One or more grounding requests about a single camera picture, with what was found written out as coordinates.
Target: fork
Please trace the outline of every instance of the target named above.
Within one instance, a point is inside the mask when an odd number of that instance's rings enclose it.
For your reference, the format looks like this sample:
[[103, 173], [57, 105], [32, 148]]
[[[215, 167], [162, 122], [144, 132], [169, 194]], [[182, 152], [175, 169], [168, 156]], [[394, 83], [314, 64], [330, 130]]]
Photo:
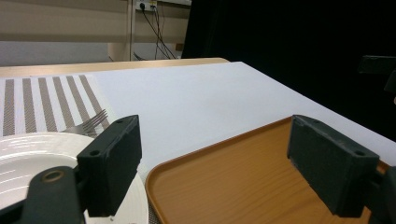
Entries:
[[86, 135], [87, 133], [90, 133], [96, 126], [102, 123], [105, 118], [107, 118], [107, 113], [104, 109], [92, 118], [85, 120], [77, 126], [67, 128], [61, 131], [61, 133], [76, 133]]

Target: striped placemat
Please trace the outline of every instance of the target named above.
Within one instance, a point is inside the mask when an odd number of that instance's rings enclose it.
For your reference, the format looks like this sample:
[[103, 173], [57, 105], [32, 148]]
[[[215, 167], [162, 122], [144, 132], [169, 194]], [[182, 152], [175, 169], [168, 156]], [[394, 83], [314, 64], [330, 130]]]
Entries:
[[111, 123], [112, 112], [92, 76], [0, 79], [0, 136], [59, 132], [102, 109], [106, 109], [108, 118], [96, 134]]

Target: white table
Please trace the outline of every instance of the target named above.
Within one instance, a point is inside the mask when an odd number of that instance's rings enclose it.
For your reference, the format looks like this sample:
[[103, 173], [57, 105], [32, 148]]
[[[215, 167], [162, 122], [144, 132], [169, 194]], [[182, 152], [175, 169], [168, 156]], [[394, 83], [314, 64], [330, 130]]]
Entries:
[[396, 164], [396, 143], [244, 63], [92, 73], [119, 118], [137, 114], [145, 176], [161, 162], [302, 114], [322, 120]]

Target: orange tray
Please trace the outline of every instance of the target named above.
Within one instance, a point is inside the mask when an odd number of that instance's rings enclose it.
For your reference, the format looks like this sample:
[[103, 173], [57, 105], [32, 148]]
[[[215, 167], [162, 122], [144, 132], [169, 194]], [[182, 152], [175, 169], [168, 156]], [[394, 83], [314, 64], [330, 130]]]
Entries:
[[368, 223], [333, 216], [287, 158], [282, 119], [156, 166], [146, 181], [162, 223]]

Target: white plate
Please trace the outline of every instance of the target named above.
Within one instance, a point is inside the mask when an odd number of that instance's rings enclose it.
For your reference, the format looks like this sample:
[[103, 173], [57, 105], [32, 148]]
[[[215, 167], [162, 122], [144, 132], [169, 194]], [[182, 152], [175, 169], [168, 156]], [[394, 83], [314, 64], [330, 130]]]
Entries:
[[[93, 139], [72, 133], [23, 133], [0, 138], [0, 209], [26, 197], [30, 180], [54, 166], [75, 167], [76, 156]], [[88, 217], [87, 223], [149, 223], [146, 191], [136, 175], [114, 217]]]

